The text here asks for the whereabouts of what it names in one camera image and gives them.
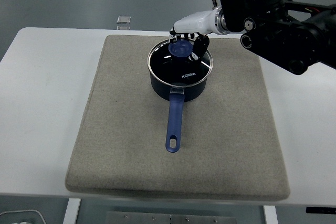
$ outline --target saucepan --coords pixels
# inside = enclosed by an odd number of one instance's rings
[[[165,40],[148,55],[148,68],[154,91],[170,102],[165,147],[177,152],[181,146],[184,102],[197,98],[204,90],[213,60],[205,49],[198,57],[195,41],[181,39],[172,44]]]

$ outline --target pot handle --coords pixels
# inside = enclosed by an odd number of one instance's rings
[[[177,152],[180,149],[184,97],[183,89],[171,89],[166,137],[166,149],[169,152]]]

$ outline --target gray felt mat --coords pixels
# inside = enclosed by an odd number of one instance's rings
[[[111,35],[70,160],[70,191],[116,196],[281,200],[285,165],[256,55],[211,39],[204,92],[184,103],[181,148],[165,149],[169,102],[152,89],[150,50],[164,37]]]

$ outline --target robotic arm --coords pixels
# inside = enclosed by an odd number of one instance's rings
[[[193,37],[198,33],[196,41],[204,41],[206,34],[245,30],[240,39],[244,48],[293,74],[303,74],[317,62],[336,69],[336,4],[322,6],[289,0],[220,0],[220,3],[222,6],[212,11],[177,21],[170,32],[171,43],[181,35]],[[300,22],[288,15],[289,10],[309,13],[311,17]]]

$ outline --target white table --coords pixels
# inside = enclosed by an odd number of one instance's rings
[[[0,194],[107,197],[69,192],[65,175],[101,49],[110,34],[167,36],[168,32],[19,31],[0,62]],[[336,206],[336,70],[318,63],[295,76],[260,61],[291,194],[279,202],[224,203]]]

